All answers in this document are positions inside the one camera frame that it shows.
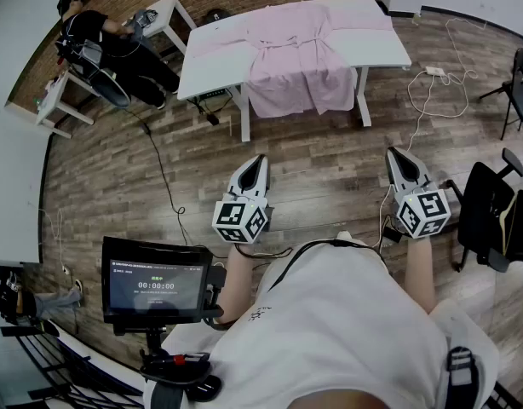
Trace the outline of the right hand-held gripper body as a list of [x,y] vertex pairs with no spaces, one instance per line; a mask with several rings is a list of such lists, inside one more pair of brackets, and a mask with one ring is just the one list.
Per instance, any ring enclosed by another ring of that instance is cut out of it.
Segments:
[[396,218],[413,239],[440,233],[451,217],[444,191],[434,184],[402,191],[392,185],[392,189]]

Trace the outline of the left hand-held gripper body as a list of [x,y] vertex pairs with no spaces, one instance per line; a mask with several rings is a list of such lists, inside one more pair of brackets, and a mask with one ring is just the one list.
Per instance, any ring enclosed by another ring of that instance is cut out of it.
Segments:
[[267,232],[273,208],[267,193],[223,194],[216,202],[213,229],[227,243],[254,244],[262,232]]

